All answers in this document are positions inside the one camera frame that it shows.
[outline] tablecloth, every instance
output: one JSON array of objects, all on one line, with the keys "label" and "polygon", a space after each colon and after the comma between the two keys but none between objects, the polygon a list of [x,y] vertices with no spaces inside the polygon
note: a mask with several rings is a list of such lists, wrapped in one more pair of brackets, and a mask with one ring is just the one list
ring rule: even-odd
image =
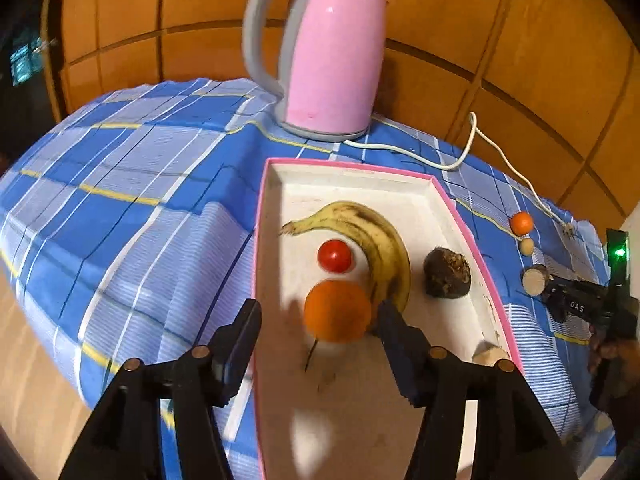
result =
[{"label": "tablecloth", "polygon": [[[255,212],[270,156],[366,162],[435,175],[471,229],[504,302],[524,373],[581,472],[612,429],[589,404],[586,323],[553,321],[522,288],[524,267],[606,283],[588,222],[469,156],[443,172],[384,150],[305,140],[273,119],[274,98],[248,79],[196,79],[103,95],[69,115],[0,180],[0,251],[18,302],[60,372],[94,406],[130,356],[177,358],[231,322],[250,295]],[[374,117],[365,143],[401,146],[441,164],[460,150]],[[508,218],[534,218],[522,256]],[[215,417],[237,479],[260,472],[252,377]],[[179,478],[172,407],[162,404],[167,478]]]}]

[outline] white cable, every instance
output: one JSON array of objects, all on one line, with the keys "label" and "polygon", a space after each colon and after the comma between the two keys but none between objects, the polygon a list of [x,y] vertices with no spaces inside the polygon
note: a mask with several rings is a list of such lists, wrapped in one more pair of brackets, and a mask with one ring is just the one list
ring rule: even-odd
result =
[{"label": "white cable", "polygon": [[498,146],[495,142],[493,142],[489,137],[487,137],[484,133],[480,131],[480,129],[478,128],[478,118],[476,118],[476,114],[473,112],[469,113],[469,123],[471,124],[471,131],[469,132],[469,138],[466,141],[465,149],[462,151],[462,154],[456,159],[456,161],[452,164],[437,164],[436,162],[431,162],[430,160],[427,160],[426,158],[423,158],[420,155],[416,155],[415,153],[410,152],[409,150],[405,150],[404,148],[399,148],[398,146],[391,146],[390,144],[363,144],[361,142],[354,142],[353,140],[345,140],[343,142],[348,146],[353,146],[354,148],[363,148],[363,149],[366,148],[367,150],[391,150],[392,152],[398,152],[398,153],[402,153],[403,155],[410,156],[411,158],[414,158],[415,160],[419,160],[421,163],[426,164],[427,166],[431,166],[432,168],[436,168],[437,170],[452,171],[452,170],[455,170],[458,166],[460,166],[460,164],[464,162],[466,156],[469,153],[469,150],[471,149],[471,144],[474,142],[474,138],[477,132],[480,137],[486,140],[490,145],[492,145],[498,151],[498,153],[500,153],[502,160],[505,161],[509,169],[513,171],[513,173],[515,173],[520,179],[522,179],[527,184],[527,186],[529,186],[529,189],[533,193],[533,196],[535,197],[536,201],[538,202],[538,204],[540,204],[540,208],[542,209],[542,211],[544,211],[548,216],[551,216],[551,218],[553,218],[554,220],[559,222],[563,227],[565,227],[566,223],[557,214],[551,211],[551,209],[544,202],[542,202],[542,200],[540,200],[540,197],[536,193],[536,190],[533,189],[533,184],[530,183],[529,179],[526,178],[523,174],[521,174],[511,165],[511,163],[507,160],[507,156],[501,150],[500,146]]}]

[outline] wooden wall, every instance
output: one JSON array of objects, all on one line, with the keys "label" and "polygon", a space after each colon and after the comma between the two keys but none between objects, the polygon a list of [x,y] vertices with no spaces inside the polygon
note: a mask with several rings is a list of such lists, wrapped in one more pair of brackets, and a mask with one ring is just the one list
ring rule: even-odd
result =
[{"label": "wooden wall", "polygon": [[[246,0],[63,0],[68,111],[116,88],[245,76]],[[603,0],[387,0],[376,109],[464,145],[466,116],[600,234],[640,200],[640,54]],[[271,6],[275,72],[287,0]],[[473,153],[506,170],[478,139]]]}]

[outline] small orange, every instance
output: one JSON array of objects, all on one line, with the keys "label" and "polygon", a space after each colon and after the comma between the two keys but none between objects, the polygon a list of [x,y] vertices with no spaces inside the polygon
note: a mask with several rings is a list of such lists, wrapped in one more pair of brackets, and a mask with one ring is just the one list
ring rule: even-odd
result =
[{"label": "small orange", "polygon": [[516,236],[528,235],[533,229],[533,218],[526,211],[520,211],[509,219],[509,226]]},{"label": "small orange", "polygon": [[348,343],[367,331],[371,323],[371,302],[357,283],[324,280],[306,296],[303,319],[306,329],[316,339]]}]

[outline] banana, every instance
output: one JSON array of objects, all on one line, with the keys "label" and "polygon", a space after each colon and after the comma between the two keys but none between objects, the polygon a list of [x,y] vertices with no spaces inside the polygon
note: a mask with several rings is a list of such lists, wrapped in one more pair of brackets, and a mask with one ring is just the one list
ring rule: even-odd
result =
[{"label": "banana", "polygon": [[409,255],[398,231],[379,213],[356,202],[332,202],[315,214],[284,224],[280,234],[299,235],[329,229],[357,243],[369,264],[370,300],[374,312],[390,300],[402,312],[409,299]]}]

